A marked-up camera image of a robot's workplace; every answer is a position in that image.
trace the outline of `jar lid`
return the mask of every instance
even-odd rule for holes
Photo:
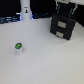
[[[22,44],[21,44],[21,43],[17,43],[17,44],[15,45],[15,48],[16,48],[16,49],[22,48]]]

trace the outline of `white table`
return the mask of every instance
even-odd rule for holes
[[[68,41],[50,25],[49,18],[0,24],[0,84],[84,84],[84,28],[76,23]]]

